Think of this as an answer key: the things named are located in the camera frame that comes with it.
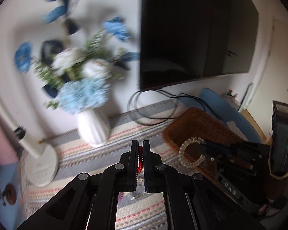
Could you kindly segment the brown wicker basket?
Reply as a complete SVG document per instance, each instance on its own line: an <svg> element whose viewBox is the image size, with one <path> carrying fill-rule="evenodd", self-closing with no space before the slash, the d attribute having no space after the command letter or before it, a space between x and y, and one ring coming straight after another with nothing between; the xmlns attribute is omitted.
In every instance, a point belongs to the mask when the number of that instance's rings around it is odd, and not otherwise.
<svg viewBox="0 0 288 230"><path fill-rule="evenodd" d="M189 108L163 131L164 141L178 155L178 160L186 168L215 175L216 162L205 156L199 146L200 141L210 140L229 145L242 141L220 121L198 108Z"/></svg>

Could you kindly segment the white desk lamp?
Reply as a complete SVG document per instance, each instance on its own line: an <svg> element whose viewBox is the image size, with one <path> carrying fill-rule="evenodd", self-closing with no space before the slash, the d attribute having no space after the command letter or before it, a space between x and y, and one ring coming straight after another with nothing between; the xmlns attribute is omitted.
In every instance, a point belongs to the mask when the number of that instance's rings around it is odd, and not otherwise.
<svg viewBox="0 0 288 230"><path fill-rule="evenodd" d="M0 99L0 116L9 125L19 144L28 152L24 171L28 181L35 186L48 185L58 170L58 155L50 144L38 143L16 123Z"/></svg>

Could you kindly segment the blue white artificial flowers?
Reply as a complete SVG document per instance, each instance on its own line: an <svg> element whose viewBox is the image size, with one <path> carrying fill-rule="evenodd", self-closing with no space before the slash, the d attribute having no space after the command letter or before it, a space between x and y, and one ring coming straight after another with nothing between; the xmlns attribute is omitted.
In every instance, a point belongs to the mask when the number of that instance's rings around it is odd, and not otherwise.
<svg viewBox="0 0 288 230"><path fill-rule="evenodd" d="M76 115L87 109L100 108L110 96L111 80L123 78L114 67L127 69L126 64L139 60L140 54L119 47L111 52L107 47L112 38L126 42L131 34L122 17L106 20L102 28L83 47L72 47L71 36L80 30L71 18L80 0L47 0L60 6L43 16L44 24L60 22L61 39L42 42L40 55L33 56L33 46L23 42L14 54L18 72L33 70L44 82L42 90L50 97L44 106Z"/></svg>

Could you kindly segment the brown round wooden coaster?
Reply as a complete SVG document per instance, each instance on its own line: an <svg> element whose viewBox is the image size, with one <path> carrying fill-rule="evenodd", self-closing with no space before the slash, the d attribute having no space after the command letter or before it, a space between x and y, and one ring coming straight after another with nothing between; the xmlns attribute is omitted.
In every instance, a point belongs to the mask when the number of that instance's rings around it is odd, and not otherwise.
<svg viewBox="0 0 288 230"><path fill-rule="evenodd" d="M14 205L17 201L17 192L14 185L8 183L2 192L2 196L6 199L8 204Z"/></svg>

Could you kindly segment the black television screen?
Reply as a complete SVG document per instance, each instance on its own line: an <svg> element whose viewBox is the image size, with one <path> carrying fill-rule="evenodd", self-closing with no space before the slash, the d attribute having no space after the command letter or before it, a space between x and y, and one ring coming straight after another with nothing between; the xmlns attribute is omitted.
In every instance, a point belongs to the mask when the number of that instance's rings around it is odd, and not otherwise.
<svg viewBox="0 0 288 230"><path fill-rule="evenodd" d="M142 0L140 90L247 73L258 20L251 0Z"/></svg>

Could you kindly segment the striped woven table mat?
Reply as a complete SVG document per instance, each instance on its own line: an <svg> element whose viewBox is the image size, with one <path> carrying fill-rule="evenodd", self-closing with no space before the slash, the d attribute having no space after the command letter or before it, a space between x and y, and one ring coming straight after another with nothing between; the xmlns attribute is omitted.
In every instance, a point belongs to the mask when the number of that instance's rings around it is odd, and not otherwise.
<svg viewBox="0 0 288 230"><path fill-rule="evenodd" d="M111 135L108 142L97 148L82 140L77 130L49 138L44 142L52 145L58 155L59 165L55 178L46 186L29 183L24 173L24 158L21 159L21 193L25 217L29 218L72 179L82 172L95 175L118 163L120 156L131 149L132 140L140 143L149 140L151 151L159 154L162 161L175 168L179 162L175 152L164 142L162 133L172 122L150 121L150 117L165 118L170 114L178 117L186 110L182 104L167 100L142 110L147 118L136 116L132 121L129 113L111 119ZM164 199L162 194L147 194L142 182L136 194L121 194L116 213L116 229L167 229Z"/></svg>

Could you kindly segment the white ribbed vase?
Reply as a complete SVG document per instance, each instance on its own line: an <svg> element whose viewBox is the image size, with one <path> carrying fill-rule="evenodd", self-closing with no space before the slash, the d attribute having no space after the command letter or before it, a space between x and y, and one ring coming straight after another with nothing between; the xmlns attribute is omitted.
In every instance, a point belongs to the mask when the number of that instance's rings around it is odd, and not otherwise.
<svg viewBox="0 0 288 230"><path fill-rule="evenodd" d="M109 140L111 126L103 108L87 108L75 115L79 136L91 147L105 145Z"/></svg>

